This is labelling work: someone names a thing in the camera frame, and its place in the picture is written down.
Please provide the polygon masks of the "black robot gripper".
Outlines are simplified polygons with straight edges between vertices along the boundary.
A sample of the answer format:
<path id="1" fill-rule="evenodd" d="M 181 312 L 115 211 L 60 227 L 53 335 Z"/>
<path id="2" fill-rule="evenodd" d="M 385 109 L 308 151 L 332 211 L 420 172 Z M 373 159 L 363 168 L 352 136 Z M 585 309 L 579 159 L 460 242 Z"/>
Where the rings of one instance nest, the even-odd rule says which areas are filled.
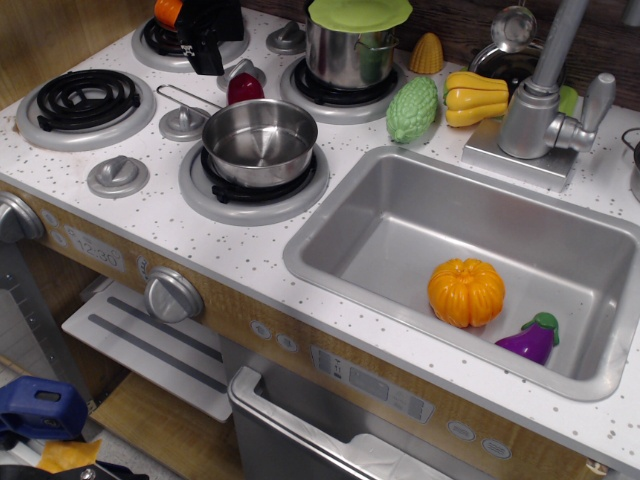
<path id="1" fill-rule="evenodd" d="M 239 1 L 183 1 L 174 23 L 183 55 L 198 75 L 224 73 L 220 42 L 241 41 L 244 22 Z"/>

